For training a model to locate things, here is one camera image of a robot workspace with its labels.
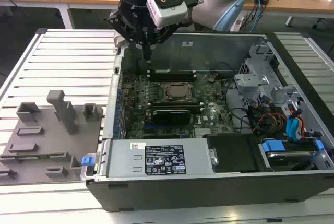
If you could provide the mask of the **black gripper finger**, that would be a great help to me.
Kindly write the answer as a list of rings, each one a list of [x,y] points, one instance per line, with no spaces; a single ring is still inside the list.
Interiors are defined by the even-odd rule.
[[[147,61],[151,60],[152,48],[166,41],[179,27],[180,25],[177,23],[160,29],[156,26],[147,28]]]
[[[147,60],[147,40],[140,24],[139,13],[135,10],[122,13],[121,9],[118,9],[109,16],[107,22],[129,43],[139,45],[142,58]]]

